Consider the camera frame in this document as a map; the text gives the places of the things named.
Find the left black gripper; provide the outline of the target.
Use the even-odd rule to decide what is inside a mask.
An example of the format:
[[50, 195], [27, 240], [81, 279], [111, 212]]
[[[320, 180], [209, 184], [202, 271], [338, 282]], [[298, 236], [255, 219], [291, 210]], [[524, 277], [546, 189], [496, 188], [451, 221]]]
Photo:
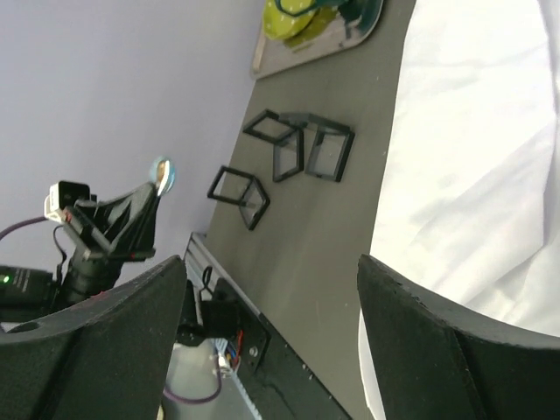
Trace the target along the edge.
[[147, 182], [116, 199], [67, 207], [72, 218], [64, 229], [75, 250], [54, 304], [72, 306], [108, 291], [125, 263], [152, 258], [159, 201], [156, 186]]

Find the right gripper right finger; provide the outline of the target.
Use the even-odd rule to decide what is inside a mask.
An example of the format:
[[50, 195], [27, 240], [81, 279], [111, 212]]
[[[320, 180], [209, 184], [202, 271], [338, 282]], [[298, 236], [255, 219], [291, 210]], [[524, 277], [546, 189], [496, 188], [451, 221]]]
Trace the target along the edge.
[[388, 419], [557, 419], [559, 339], [411, 282], [370, 255], [357, 288]]

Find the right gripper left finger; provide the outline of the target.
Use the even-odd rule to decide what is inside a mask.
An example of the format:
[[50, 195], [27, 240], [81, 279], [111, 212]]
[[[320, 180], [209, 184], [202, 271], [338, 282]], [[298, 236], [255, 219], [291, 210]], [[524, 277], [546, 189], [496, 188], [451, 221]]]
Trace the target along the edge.
[[186, 288], [172, 256], [1, 336], [3, 419], [154, 419]]

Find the round clear blue brooch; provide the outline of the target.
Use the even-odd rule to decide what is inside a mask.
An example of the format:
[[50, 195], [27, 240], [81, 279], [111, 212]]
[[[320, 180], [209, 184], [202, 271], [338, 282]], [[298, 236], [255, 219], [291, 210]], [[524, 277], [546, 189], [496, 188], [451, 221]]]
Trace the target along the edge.
[[175, 164], [168, 157], [158, 157], [150, 168], [150, 182], [156, 187], [157, 196], [167, 194], [174, 186]]

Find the white shirt garment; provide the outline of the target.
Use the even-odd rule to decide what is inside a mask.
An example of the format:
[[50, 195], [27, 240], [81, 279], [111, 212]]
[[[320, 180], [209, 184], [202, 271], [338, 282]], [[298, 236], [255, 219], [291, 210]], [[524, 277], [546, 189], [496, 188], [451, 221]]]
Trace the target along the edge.
[[[419, 1], [372, 256], [469, 310], [559, 339], [559, 4]], [[360, 308], [367, 405], [382, 407]]]

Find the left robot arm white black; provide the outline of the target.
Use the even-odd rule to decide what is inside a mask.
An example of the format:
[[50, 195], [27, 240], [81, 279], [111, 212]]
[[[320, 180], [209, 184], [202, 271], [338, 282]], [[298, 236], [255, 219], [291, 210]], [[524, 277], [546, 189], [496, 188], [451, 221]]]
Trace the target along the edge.
[[55, 220], [74, 245], [55, 272], [2, 266], [1, 320], [23, 323], [112, 289], [125, 263], [155, 255], [161, 195], [147, 182], [120, 197], [99, 201], [86, 184], [60, 181], [45, 199], [45, 220]]

